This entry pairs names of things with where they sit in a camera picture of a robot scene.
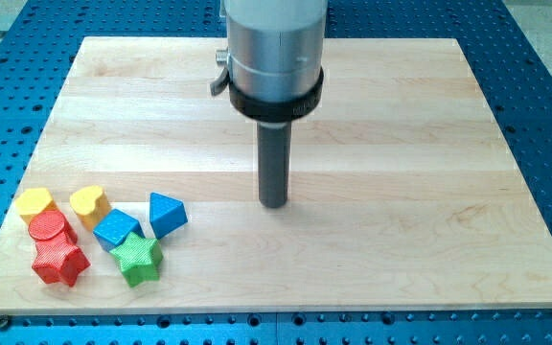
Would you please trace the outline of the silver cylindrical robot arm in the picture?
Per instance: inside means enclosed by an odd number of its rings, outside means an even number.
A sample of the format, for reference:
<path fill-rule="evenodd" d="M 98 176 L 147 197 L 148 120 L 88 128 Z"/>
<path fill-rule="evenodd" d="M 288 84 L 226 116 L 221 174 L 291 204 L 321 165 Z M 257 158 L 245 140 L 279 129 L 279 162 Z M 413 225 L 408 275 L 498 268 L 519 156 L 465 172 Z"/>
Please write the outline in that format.
<path fill-rule="evenodd" d="M 312 112 L 321 98 L 326 0 L 224 0 L 227 48 L 211 94 L 264 126 Z"/>

